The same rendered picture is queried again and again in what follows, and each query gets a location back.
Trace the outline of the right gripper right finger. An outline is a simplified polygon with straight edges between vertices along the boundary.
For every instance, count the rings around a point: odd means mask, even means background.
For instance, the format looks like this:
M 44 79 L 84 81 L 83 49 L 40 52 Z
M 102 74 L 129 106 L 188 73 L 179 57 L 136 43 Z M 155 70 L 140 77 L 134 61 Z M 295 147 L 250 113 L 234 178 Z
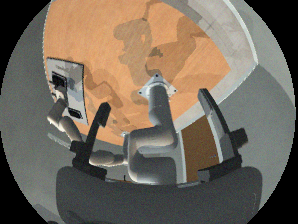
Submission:
M 220 132 L 221 136 L 220 147 L 223 157 L 223 161 L 220 164 L 198 169 L 198 184 L 202 184 L 220 179 L 220 177 L 227 175 L 227 173 L 242 168 L 242 157 L 239 155 L 238 149 L 245 147 L 249 143 L 249 139 L 247 139 L 245 129 L 243 128 L 239 128 L 233 132 L 229 131 L 229 127 L 227 127 L 226 121 L 223 119 L 220 108 L 218 108 L 216 101 L 214 101 L 208 89 L 198 89 L 197 97 L 200 100 L 206 117 L 209 119 L 210 116 L 213 116 L 214 121 L 216 121 L 218 132 Z

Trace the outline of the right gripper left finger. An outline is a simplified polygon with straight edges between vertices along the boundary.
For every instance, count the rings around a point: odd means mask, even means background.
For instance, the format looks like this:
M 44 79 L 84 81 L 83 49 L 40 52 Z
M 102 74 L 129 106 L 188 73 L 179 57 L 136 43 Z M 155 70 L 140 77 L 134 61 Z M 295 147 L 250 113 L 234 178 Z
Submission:
M 74 157 L 72 160 L 73 168 L 86 173 L 86 175 L 93 176 L 96 177 L 96 179 L 101 179 L 104 181 L 106 169 L 90 165 L 89 157 L 92 155 L 94 140 L 96 140 L 98 127 L 105 128 L 110 109 L 112 108 L 110 108 L 108 101 L 101 103 L 100 107 L 97 109 L 96 116 L 94 116 L 93 123 L 90 125 L 85 143 L 82 143 L 82 141 L 72 140 L 71 148 L 69 148 L 69 152 L 72 152 L 74 155 L 76 155 L 76 157 Z

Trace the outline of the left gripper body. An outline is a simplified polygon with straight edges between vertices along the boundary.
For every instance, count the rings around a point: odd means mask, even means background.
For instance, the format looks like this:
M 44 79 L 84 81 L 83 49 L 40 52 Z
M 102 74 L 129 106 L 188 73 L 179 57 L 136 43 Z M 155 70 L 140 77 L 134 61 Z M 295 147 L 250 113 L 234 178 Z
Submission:
M 56 95 L 57 95 L 57 99 L 63 99 L 65 103 L 67 103 L 67 108 L 68 108 L 69 103 L 68 103 L 67 88 L 61 87 L 61 85 L 59 85 L 59 87 L 56 88 Z

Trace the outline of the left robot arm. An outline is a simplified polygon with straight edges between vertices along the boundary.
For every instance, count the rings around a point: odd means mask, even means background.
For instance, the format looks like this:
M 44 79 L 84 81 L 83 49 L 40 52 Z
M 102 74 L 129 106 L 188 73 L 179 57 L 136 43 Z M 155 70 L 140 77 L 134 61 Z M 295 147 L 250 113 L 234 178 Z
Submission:
M 84 141 L 81 139 L 81 133 L 78 131 L 76 124 L 69 116 L 64 116 L 63 112 L 67 108 L 67 103 L 63 99 L 57 99 L 55 105 L 48 113 L 48 120 L 51 123 L 55 124 L 60 131 L 67 132 L 69 139 L 77 140 L 77 141 Z M 63 129 L 61 129 L 63 128 Z M 92 151 L 92 155 L 89 157 L 89 164 L 92 165 L 105 165 L 105 167 L 113 167 L 113 165 L 120 165 L 120 164 L 128 164 L 128 139 L 129 133 L 124 133 L 124 145 L 122 145 L 122 153 L 124 155 L 113 155 L 112 152 L 109 151 Z M 121 157 L 122 156 L 122 157 Z M 113 161 L 114 160 L 114 161 Z M 112 164 L 110 164 L 112 163 Z

